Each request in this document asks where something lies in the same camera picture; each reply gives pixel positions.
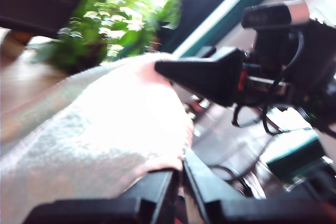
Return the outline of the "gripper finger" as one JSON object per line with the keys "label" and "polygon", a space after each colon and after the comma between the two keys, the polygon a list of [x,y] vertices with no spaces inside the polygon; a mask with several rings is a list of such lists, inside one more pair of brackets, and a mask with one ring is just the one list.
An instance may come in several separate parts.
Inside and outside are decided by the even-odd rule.
{"label": "gripper finger", "polygon": [[246,198],[187,147],[183,187],[189,223],[335,223],[335,179],[326,173],[290,192]]}
{"label": "gripper finger", "polygon": [[185,61],[209,61],[211,56],[216,52],[216,48],[213,46],[202,47],[196,55],[192,57],[184,58]]}
{"label": "gripper finger", "polygon": [[238,90],[244,57],[241,49],[223,48],[209,58],[159,60],[154,69],[193,94],[221,106],[231,106]]}
{"label": "gripper finger", "polygon": [[150,172],[117,198],[56,200],[25,223],[174,223],[178,186],[177,171]]}

